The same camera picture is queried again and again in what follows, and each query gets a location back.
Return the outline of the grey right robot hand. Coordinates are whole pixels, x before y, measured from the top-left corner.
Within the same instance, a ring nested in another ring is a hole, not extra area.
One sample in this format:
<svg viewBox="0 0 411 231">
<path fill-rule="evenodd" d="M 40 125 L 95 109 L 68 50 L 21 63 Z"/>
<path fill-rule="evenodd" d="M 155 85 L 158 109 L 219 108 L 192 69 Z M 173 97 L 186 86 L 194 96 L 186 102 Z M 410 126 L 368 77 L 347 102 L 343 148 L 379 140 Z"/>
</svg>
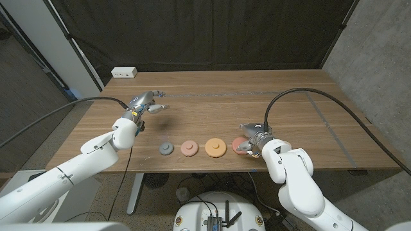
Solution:
<svg viewBox="0 0 411 231">
<path fill-rule="evenodd" d="M 246 140 L 236 144 L 234 150 L 245 152 L 254 158 L 261 157 L 263 146 L 274 139 L 271 127 L 268 127 L 267 132 L 264 129 L 264 124 L 260 123 L 243 123 L 239 127 L 246 136 Z"/>
</svg>

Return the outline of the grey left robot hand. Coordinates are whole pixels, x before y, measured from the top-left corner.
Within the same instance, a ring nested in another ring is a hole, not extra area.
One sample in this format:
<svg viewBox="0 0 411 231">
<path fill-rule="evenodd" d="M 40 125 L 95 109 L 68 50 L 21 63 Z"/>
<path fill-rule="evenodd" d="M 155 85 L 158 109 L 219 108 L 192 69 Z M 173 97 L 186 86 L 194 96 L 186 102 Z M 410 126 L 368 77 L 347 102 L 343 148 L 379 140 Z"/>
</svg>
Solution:
<svg viewBox="0 0 411 231">
<path fill-rule="evenodd" d="M 165 93 L 159 90 L 144 92 L 134 97 L 125 110 L 122 118 L 133 121 L 138 127 L 142 127 L 144 123 L 141 119 L 145 112 L 156 114 L 162 110 L 169 109 L 169 105 L 157 104 L 154 97 L 163 97 Z"/>
</svg>

